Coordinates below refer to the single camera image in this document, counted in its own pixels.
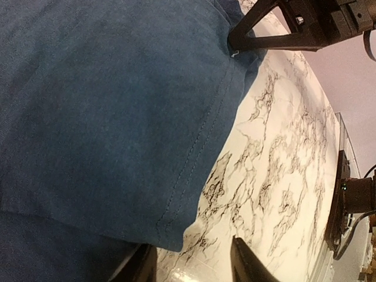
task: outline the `marble table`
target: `marble table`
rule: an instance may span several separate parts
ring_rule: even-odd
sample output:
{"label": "marble table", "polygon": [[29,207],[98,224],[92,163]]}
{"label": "marble table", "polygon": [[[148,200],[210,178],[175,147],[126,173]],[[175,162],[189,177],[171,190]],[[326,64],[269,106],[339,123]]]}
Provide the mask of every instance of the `marble table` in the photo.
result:
{"label": "marble table", "polygon": [[[244,12],[252,4],[241,1]],[[286,30],[270,14],[255,32]],[[157,281],[232,281],[233,236],[281,282],[310,281],[333,196],[339,135],[304,56],[269,51],[207,179],[182,252],[159,250]]]}

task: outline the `white wall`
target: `white wall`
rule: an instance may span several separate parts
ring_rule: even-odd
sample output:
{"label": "white wall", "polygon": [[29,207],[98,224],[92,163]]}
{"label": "white wall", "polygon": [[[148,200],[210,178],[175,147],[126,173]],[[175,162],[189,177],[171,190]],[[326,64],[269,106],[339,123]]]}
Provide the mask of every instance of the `white wall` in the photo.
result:
{"label": "white wall", "polygon": [[[376,31],[371,45],[376,56]],[[334,111],[342,113],[363,176],[376,164],[376,62],[365,53],[362,36],[304,55]]]}

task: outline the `blue cloth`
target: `blue cloth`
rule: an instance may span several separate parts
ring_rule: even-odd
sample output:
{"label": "blue cloth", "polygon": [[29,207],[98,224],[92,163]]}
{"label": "blue cloth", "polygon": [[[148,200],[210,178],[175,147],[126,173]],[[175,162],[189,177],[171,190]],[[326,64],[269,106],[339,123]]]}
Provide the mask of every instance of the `blue cloth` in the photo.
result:
{"label": "blue cloth", "polygon": [[235,0],[1,1],[0,211],[22,222],[10,232],[42,218],[181,250],[264,57],[231,57],[241,17]]}

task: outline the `seam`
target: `seam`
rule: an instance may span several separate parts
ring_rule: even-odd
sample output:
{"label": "seam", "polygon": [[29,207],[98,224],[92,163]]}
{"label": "seam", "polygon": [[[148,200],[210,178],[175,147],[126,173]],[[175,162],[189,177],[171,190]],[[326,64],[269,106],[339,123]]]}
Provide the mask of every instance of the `seam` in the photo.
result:
{"label": "seam", "polygon": [[184,166],[183,166],[182,170],[180,171],[179,176],[178,176],[178,178],[177,178],[177,180],[176,180],[176,182],[175,182],[175,184],[174,184],[174,186],[173,186],[173,188],[172,188],[172,193],[171,193],[170,199],[169,199],[169,201],[168,201],[168,203],[167,203],[167,207],[165,208],[165,211],[163,212],[163,214],[161,215],[161,217],[157,220],[157,222],[156,222],[156,224],[155,224],[155,228],[156,228],[157,236],[158,236],[158,244],[160,244],[161,239],[162,239],[161,234],[160,234],[160,230],[159,230],[160,222],[164,219],[166,213],[167,213],[167,212],[169,211],[169,209],[170,209],[171,202],[172,202],[172,200],[173,200],[173,198],[174,198],[174,194],[175,194],[176,186],[177,186],[177,184],[179,183],[179,180],[180,180],[180,178],[182,177],[182,174],[183,174],[183,172],[185,171],[185,169],[186,169],[186,167],[187,167],[187,164],[188,164],[189,158],[190,158],[190,156],[191,156],[191,154],[192,154],[192,152],[193,152],[193,149],[196,147],[196,144],[197,144],[197,142],[198,142],[199,139],[200,139],[200,136],[201,136],[202,130],[203,130],[203,128],[205,127],[205,125],[206,125],[206,123],[207,123],[207,120],[208,120],[208,118],[209,118],[209,116],[210,116],[210,114],[211,114],[211,112],[212,112],[212,108],[213,108],[213,105],[214,105],[214,103],[215,103],[215,100],[216,100],[216,98],[218,97],[218,95],[219,95],[219,93],[220,93],[219,89],[220,89],[221,85],[223,84],[223,81],[224,81],[224,79],[225,79],[225,77],[226,77],[226,75],[227,75],[227,73],[228,73],[230,67],[231,67],[231,61],[230,61],[229,67],[227,68],[227,70],[226,70],[224,76],[222,77],[222,79],[221,79],[221,81],[220,81],[220,83],[219,83],[219,85],[218,85],[217,93],[216,93],[216,95],[215,95],[214,98],[213,98],[213,102],[212,102],[212,104],[211,104],[211,106],[210,106],[210,108],[209,108],[208,113],[206,114],[205,121],[204,121],[203,124],[201,125],[201,128],[200,128],[200,130],[199,130],[199,132],[198,132],[198,134],[197,134],[196,140],[193,142],[193,144],[192,144],[192,146],[191,146],[191,148],[190,148],[190,150],[189,150],[188,156],[187,156],[187,158],[186,158],[186,161],[185,161],[185,163],[184,163]]}
{"label": "seam", "polygon": [[[199,159],[199,157],[200,157],[202,151],[204,150],[204,148],[205,148],[207,142],[209,141],[209,139],[210,139],[210,137],[211,137],[211,133],[212,133],[212,131],[213,131],[213,128],[214,128],[214,126],[215,126],[215,124],[216,124],[216,122],[217,122],[217,119],[218,119],[219,113],[220,113],[220,111],[221,111],[221,109],[222,109],[222,106],[223,106],[223,100],[224,100],[224,97],[225,97],[226,92],[228,91],[228,89],[229,89],[229,87],[230,87],[230,85],[231,85],[233,79],[234,79],[234,72],[232,72],[231,79],[230,79],[230,83],[227,85],[226,90],[224,91],[224,95],[223,95],[222,100],[221,100],[221,102],[220,102],[220,104],[219,104],[219,108],[218,108],[218,111],[217,111],[217,115],[216,115],[216,117],[214,118],[213,124],[211,125],[211,128],[210,128],[210,130],[209,130],[209,134],[208,134],[208,136],[206,137],[206,140],[205,140],[205,142],[204,142],[202,148],[200,149],[199,153],[197,154],[196,160],[194,161],[194,164],[193,164],[192,170],[190,171],[190,174],[189,174],[188,179],[187,179],[187,182],[186,182],[186,186],[188,186],[188,184],[190,183],[190,181],[191,181],[191,179],[192,179],[192,174],[193,174],[193,172],[194,172],[194,170],[195,170],[195,168],[196,168],[196,165],[197,165],[197,161],[198,161],[198,159]],[[165,228],[165,230],[164,230],[165,233],[167,233],[168,228],[169,228],[169,227],[171,226],[171,224],[176,220],[176,218],[177,218],[177,216],[178,216],[180,210],[182,209],[182,206],[183,206],[183,205],[182,205],[182,198],[183,198],[183,196],[184,196],[186,190],[187,190],[187,189],[185,188],[185,189],[182,191],[181,195],[180,195],[180,201],[179,201],[180,204],[179,204],[179,208],[178,208],[177,212],[175,213],[174,218],[172,218],[171,221],[168,222],[168,224],[167,224],[167,226],[166,226],[166,228]]]}

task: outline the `bolt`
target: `bolt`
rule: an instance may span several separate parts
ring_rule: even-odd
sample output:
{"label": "bolt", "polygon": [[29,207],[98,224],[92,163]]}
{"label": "bolt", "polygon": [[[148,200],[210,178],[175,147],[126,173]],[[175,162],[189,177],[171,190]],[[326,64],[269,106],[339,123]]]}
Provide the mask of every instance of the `bolt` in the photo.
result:
{"label": "bolt", "polygon": [[297,16],[295,19],[298,25],[302,25],[304,23],[304,19],[302,16]]}

